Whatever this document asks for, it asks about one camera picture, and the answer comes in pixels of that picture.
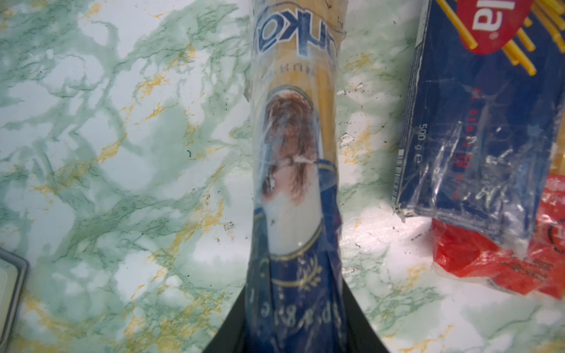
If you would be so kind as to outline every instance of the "marble surface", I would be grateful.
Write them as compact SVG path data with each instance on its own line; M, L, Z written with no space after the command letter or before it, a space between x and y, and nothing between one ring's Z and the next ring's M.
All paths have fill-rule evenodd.
M565 351L565 305L432 269L390 194L421 0L351 0L344 276L393 352ZM249 4L0 2L0 246L31 269L9 352L200 352L245 280Z

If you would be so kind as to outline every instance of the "red plastic bag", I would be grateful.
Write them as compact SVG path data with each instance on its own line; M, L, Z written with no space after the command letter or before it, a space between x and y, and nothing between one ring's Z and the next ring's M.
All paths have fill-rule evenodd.
M522 295L565 293L565 124L537 214L537 231L525 259L469 230L432 223L434 261L459 278L482 277L490 286Z

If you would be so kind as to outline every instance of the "brown hair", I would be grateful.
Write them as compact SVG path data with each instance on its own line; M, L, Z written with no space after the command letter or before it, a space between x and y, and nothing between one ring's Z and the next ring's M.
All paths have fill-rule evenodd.
M277 92L267 103L265 110L265 143L273 147L270 165L263 181L263 194L271 193L270 178L279 167L279 162L290 160L294 167L292 198L302 199L308 182L307 163L294 162L294 157L304 156L316 160L316 117L310 101L295 90Z

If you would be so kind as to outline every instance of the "plastic wrapper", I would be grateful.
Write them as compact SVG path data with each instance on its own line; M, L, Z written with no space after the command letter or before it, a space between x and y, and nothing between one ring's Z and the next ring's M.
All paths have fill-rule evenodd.
M481 234L433 221L434 261L440 272L519 293L562 299L565 290L565 124L525 259Z
M254 1L251 352L344 352L335 96L346 1Z
M435 217L524 256L565 82L562 2L428 0L398 153L398 214Z

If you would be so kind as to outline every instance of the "red logo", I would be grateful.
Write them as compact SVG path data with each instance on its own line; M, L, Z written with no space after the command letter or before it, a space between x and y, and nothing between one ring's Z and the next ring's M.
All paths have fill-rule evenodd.
M490 54L502 48L524 24L534 0L459 0L457 16L479 44L475 54Z

